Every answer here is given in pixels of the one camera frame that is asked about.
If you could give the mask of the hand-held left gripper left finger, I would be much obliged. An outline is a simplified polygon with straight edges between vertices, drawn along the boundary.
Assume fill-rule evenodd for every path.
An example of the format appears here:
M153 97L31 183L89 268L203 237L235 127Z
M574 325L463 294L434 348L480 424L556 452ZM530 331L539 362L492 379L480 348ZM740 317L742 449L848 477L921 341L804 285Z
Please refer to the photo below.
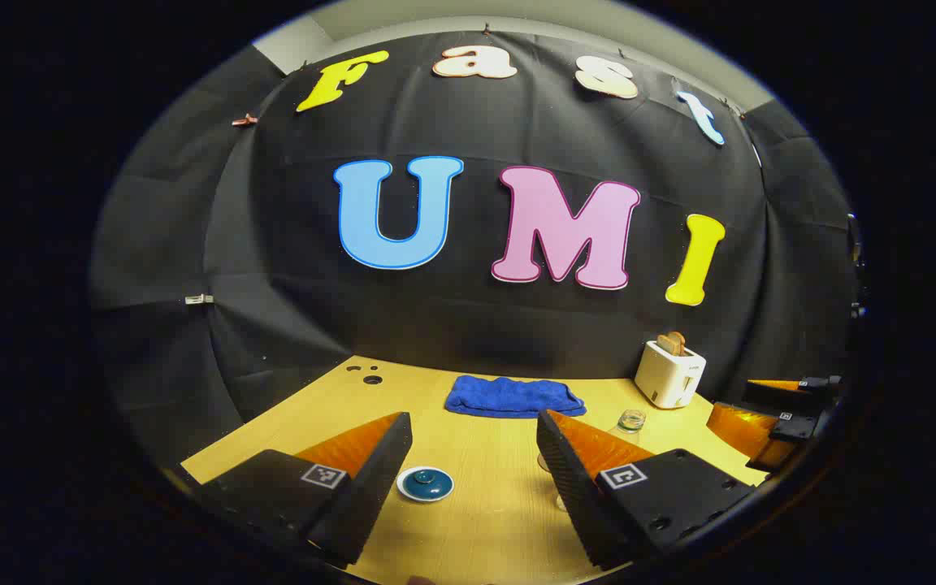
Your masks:
M411 415L264 414L190 458L194 496L276 566L356 563L414 441Z

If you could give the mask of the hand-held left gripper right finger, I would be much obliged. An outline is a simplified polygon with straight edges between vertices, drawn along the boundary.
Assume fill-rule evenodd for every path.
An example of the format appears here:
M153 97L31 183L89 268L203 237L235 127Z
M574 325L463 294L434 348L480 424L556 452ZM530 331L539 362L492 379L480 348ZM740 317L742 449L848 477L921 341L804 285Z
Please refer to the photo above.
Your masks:
M550 409L536 419L536 444L602 570L678 552L756 489L687 449L652 454Z

